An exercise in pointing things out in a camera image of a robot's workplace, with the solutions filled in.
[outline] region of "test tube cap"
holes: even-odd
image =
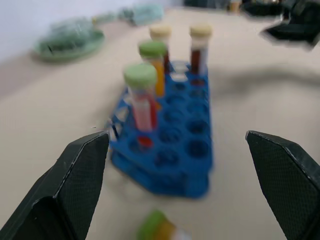
[[[190,27],[192,37],[208,38],[212,35],[213,29],[209,24],[197,24]]]
[[[168,25],[153,25],[149,28],[151,38],[165,38],[171,36],[172,29]]]
[[[143,57],[157,58],[167,53],[167,45],[162,41],[148,40],[139,44],[139,53]]]
[[[147,88],[157,82],[157,70],[149,63],[140,63],[127,66],[123,70],[126,84],[132,88]]]

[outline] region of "blue test tube rack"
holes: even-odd
[[[115,136],[113,165],[157,195],[200,198],[209,189],[214,154],[208,73],[189,69],[187,62],[171,63],[153,132],[135,128],[128,89],[105,126]]]

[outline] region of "blood sample tube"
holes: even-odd
[[[167,25],[154,25],[149,28],[150,37],[154,41],[163,42],[167,47],[167,52],[163,58],[164,73],[170,73],[170,54],[169,54],[169,40],[171,37],[171,27]]]
[[[167,53],[167,46],[161,41],[148,40],[139,44],[139,53],[143,61],[155,67],[157,73],[155,95],[163,97],[165,95],[164,55]]]
[[[155,67],[148,63],[130,65],[124,69],[123,77],[132,98],[136,128],[141,132],[152,132],[157,127]]]
[[[212,35],[210,25],[195,25],[190,27],[191,36],[191,72],[205,75],[207,72],[208,46]]]

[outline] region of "beige table surface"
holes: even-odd
[[[134,239],[141,220],[159,208],[195,240],[284,240],[260,190],[245,134],[279,135],[320,159],[319,49],[274,46],[258,35],[270,23],[241,16],[174,9],[164,21],[173,28],[176,60],[189,58],[190,24],[214,27],[210,191],[200,200],[156,197],[108,162],[87,239]],[[109,28],[117,34],[91,58],[60,66],[24,56],[0,67],[0,226],[69,142],[103,124],[124,87],[123,66],[140,61],[137,43],[148,37],[148,28]]]

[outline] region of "cream cap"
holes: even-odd
[[[168,25],[154,25],[149,31],[151,38],[164,38],[171,36],[172,29]]]
[[[192,37],[210,37],[213,33],[212,27],[208,24],[198,24],[190,27],[190,35]]]

